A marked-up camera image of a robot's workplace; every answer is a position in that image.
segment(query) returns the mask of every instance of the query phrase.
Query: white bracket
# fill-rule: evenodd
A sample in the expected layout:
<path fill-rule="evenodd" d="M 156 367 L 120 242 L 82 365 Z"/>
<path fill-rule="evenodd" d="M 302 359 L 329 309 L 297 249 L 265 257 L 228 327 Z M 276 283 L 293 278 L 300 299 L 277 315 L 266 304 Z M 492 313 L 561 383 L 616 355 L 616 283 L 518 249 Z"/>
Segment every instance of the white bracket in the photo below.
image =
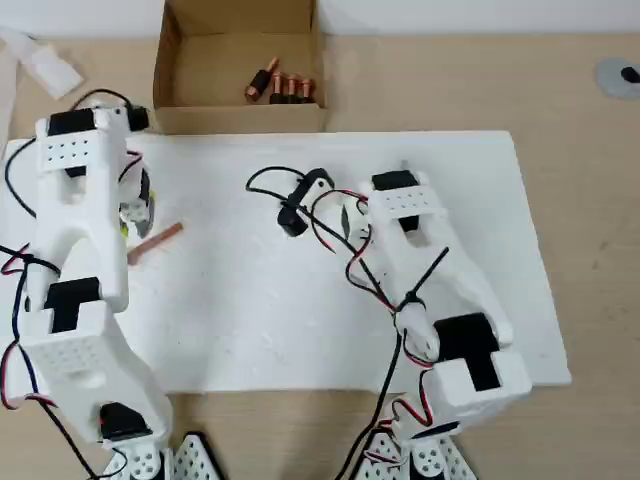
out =
<path fill-rule="evenodd" d="M 210 457 L 207 446 L 196 434 L 185 436 L 182 445 L 173 455 L 171 449 L 165 449 L 164 455 L 164 480 L 224 480 L 220 473 L 215 459 Z M 155 478 L 140 476 L 146 472 L 146 465 L 143 465 L 145 458 L 140 457 L 136 462 L 136 457 L 129 458 L 127 466 L 122 472 L 115 475 L 113 480 L 129 480 L 130 476 L 140 480 L 151 480 Z M 117 472 L 124 464 L 122 455 L 115 454 L 104 470 L 105 475 Z"/>
<path fill-rule="evenodd" d="M 402 457 L 387 433 L 375 434 L 367 450 L 388 458 Z M 441 437 L 412 445 L 410 459 L 407 458 L 400 466 L 389 467 L 385 463 L 363 458 L 355 480 L 410 480 L 410 461 L 413 462 L 415 470 L 425 479 L 476 480 L 477 478 L 451 437 Z"/>

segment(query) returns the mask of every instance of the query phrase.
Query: styrofoam board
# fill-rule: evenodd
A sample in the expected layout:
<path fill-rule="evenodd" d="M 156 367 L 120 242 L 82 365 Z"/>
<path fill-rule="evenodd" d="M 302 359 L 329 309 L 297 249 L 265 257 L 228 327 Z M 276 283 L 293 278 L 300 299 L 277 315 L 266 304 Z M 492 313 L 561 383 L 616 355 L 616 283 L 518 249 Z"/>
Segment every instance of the styrofoam board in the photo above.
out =
<path fill-rule="evenodd" d="M 12 142 L 9 151 L 19 144 Z M 367 389 L 382 385 L 394 331 L 388 313 L 348 286 L 344 265 L 306 234 L 288 238 L 277 202 L 247 193 L 248 177 L 273 164 L 325 167 L 337 186 L 357 188 L 371 174 L 408 160 L 430 175 L 473 260 L 510 316 L 516 348 L 535 384 L 570 381 L 551 291 L 515 149 L 507 132 L 338 133 L 314 135 L 140 135 L 157 192 L 154 232 L 185 230 L 130 269 L 131 302 L 118 321 L 132 348 L 171 392 L 260 389 Z M 35 206 L 35 150 L 12 169 Z M 293 176 L 256 185 L 288 193 Z M 0 242 L 29 241 L 33 220 L 2 186 Z M 94 253 L 78 244 L 63 278 L 93 274 Z M 9 318 L 16 278 L 0 278 L 0 313 Z M 439 294 L 426 300 L 444 308 Z M 0 342 L 11 339 L 0 324 Z M 11 392 L 27 381 L 10 363 Z M 391 391 L 415 386 L 401 359 Z"/>

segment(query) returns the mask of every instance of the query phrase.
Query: gray object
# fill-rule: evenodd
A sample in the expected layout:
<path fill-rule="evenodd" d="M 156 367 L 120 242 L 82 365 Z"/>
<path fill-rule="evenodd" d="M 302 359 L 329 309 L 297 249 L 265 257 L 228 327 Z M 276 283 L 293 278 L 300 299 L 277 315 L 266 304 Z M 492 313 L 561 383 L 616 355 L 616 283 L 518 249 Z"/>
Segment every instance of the gray object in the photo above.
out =
<path fill-rule="evenodd" d="M 640 65 L 622 58 L 607 58 L 596 66 L 600 88 L 615 98 L 640 98 Z"/>

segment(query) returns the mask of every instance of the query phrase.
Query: copper battery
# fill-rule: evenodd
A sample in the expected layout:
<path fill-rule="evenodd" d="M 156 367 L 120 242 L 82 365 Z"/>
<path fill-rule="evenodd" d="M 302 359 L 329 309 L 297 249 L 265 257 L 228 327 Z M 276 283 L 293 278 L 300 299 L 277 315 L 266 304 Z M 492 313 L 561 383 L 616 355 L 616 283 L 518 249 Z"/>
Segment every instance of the copper battery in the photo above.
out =
<path fill-rule="evenodd" d="M 271 75 L 279 62 L 280 59 L 278 57 L 273 57 L 266 69 L 258 70 L 256 76 L 253 77 L 251 83 L 244 90 L 244 96 L 247 97 L 247 100 L 252 102 L 260 100 L 260 97 L 269 86 L 269 83 L 271 83 Z"/>

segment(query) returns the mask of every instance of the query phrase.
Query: wooden stick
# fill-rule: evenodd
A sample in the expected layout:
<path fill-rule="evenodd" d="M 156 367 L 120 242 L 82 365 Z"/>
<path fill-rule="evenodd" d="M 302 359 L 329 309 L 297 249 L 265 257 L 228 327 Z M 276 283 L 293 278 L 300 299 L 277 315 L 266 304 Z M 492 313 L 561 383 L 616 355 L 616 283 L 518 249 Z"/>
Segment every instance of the wooden stick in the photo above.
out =
<path fill-rule="evenodd" d="M 138 260 L 140 259 L 140 257 L 142 255 L 144 255 L 149 250 L 157 247 L 158 245 L 160 245 L 165 240 L 170 239 L 176 233 L 181 232 L 182 229 L 183 229 L 182 223 L 178 222 L 178 223 L 173 224 L 169 228 L 167 228 L 164 232 L 161 232 L 158 235 L 155 235 L 155 236 L 151 237 L 150 239 L 142 242 L 140 245 L 138 245 L 134 249 L 130 250 L 129 253 L 127 253 L 127 263 L 129 265 L 137 264 Z"/>

